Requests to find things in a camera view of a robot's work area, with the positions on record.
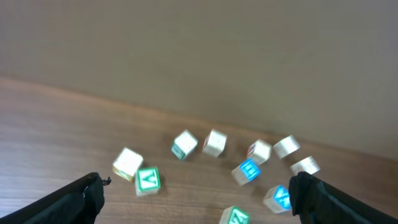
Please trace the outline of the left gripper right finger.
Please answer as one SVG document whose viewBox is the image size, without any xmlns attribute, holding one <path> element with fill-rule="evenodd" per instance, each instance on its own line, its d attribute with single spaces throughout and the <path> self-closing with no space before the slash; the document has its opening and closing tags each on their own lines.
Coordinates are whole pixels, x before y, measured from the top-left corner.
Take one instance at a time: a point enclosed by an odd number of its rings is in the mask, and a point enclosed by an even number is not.
<svg viewBox="0 0 398 224">
<path fill-rule="evenodd" d="M 307 172 L 289 180 L 292 215 L 302 224 L 397 224 L 397 219 Z"/>
</svg>

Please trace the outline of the blue letter X block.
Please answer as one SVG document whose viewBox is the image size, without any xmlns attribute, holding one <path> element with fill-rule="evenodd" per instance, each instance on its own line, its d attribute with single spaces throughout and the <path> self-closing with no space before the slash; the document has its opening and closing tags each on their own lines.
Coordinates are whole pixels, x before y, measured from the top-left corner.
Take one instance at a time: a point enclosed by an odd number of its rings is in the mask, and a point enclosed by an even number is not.
<svg viewBox="0 0 398 224">
<path fill-rule="evenodd" d="M 283 185 L 269 189 L 263 203 L 273 213 L 282 213 L 291 209 L 289 191 Z"/>
</svg>

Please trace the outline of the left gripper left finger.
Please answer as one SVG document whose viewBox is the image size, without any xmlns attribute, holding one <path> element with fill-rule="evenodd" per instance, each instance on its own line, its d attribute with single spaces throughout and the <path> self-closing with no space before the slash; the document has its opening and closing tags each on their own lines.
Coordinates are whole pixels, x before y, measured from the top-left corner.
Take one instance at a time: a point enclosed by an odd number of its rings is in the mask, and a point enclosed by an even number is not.
<svg viewBox="0 0 398 224">
<path fill-rule="evenodd" d="M 3 224 L 94 224 L 104 206 L 102 179 L 91 172 L 40 200 L 1 218 Z"/>
</svg>

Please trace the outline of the plain block with yellow side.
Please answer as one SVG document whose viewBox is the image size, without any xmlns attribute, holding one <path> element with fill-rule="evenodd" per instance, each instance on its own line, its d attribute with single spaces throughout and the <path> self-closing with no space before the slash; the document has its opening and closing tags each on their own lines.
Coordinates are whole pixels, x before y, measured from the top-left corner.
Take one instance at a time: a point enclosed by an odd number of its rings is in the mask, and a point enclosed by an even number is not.
<svg viewBox="0 0 398 224">
<path fill-rule="evenodd" d="M 140 154 L 125 147 L 113 162 L 113 172 L 131 182 L 143 162 Z"/>
</svg>

